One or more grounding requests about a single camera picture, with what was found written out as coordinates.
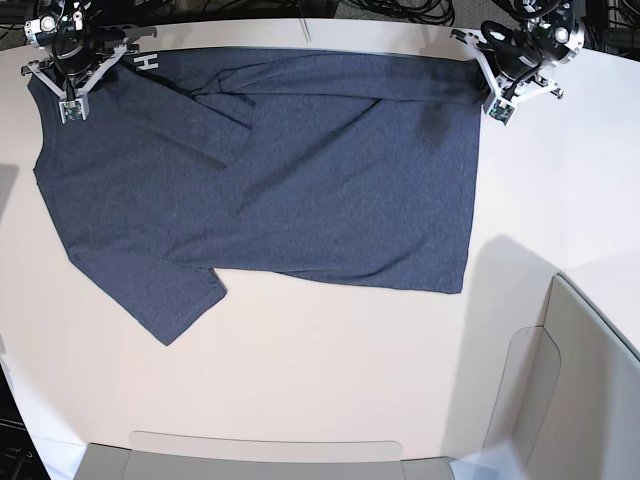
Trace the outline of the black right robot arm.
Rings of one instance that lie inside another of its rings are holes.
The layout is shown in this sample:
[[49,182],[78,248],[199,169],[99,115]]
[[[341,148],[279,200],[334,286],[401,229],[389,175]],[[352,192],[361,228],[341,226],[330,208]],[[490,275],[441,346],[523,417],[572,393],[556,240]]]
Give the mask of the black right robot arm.
[[75,102],[123,56],[139,46],[127,29],[110,25],[115,1],[38,1],[24,24],[30,45],[47,54],[21,68],[33,75],[64,102]]

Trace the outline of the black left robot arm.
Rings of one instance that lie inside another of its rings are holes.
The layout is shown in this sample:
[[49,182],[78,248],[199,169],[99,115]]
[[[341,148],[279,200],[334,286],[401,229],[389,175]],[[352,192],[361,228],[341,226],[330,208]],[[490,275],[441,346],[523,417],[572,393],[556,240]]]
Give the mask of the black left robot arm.
[[495,5],[517,26],[485,20],[479,34],[453,29],[450,36],[478,62],[489,90],[485,113],[504,122],[525,100],[545,93],[563,97],[558,84],[541,71],[574,59],[584,47],[585,33],[573,1],[497,1]]

